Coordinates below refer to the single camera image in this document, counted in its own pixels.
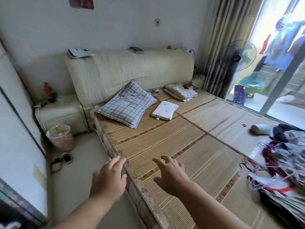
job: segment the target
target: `upholstered headboard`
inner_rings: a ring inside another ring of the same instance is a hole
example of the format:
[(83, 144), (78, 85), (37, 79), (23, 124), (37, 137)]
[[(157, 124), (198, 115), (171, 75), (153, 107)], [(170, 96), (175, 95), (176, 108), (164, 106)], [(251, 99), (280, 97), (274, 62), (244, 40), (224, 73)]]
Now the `upholstered headboard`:
[(76, 94), (85, 108), (107, 102), (131, 80), (144, 90), (151, 90), (190, 81), (193, 76), (193, 57), (182, 49), (94, 54), (87, 58), (65, 58)]

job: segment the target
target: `cream nightstand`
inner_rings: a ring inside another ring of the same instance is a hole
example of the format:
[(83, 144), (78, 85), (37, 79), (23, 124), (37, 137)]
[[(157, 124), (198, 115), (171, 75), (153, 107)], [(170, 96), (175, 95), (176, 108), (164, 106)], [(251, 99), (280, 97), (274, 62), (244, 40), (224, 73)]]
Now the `cream nightstand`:
[(73, 135), (89, 131), (82, 105), (74, 95), (36, 108), (35, 116), (44, 132), (56, 125), (69, 125)]

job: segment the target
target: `power cord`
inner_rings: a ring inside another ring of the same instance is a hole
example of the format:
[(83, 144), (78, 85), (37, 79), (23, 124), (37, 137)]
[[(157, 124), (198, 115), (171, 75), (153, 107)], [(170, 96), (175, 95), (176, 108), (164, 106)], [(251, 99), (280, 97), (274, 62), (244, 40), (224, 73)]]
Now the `power cord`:
[(197, 61), (196, 61), (196, 54), (195, 51), (192, 49), (190, 50), (190, 52), (193, 51), (194, 54), (194, 59), (195, 59), (195, 65), (194, 65), (194, 72), (193, 72), (193, 77), (195, 76), (195, 74), (197, 73)]

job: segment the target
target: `cabinet door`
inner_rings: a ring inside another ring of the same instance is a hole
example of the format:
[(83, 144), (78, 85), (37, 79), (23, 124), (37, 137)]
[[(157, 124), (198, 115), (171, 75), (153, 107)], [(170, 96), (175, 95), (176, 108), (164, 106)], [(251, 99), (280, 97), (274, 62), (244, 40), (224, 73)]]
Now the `cabinet door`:
[(13, 194), (15, 202), (43, 220), (48, 215), (45, 158), (1, 93), (0, 106), (0, 194)]

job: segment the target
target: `beige curtain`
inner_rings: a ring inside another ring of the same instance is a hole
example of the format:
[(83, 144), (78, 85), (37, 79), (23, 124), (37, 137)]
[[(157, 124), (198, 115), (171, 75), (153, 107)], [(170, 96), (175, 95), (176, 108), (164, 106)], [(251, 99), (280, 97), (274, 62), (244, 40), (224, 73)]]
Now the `beige curtain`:
[(224, 98), (233, 79), (219, 65), (222, 49), (230, 42), (247, 40), (262, 0), (214, 0), (208, 8), (209, 25), (203, 38), (199, 73), (205, 75), (203, 90)]

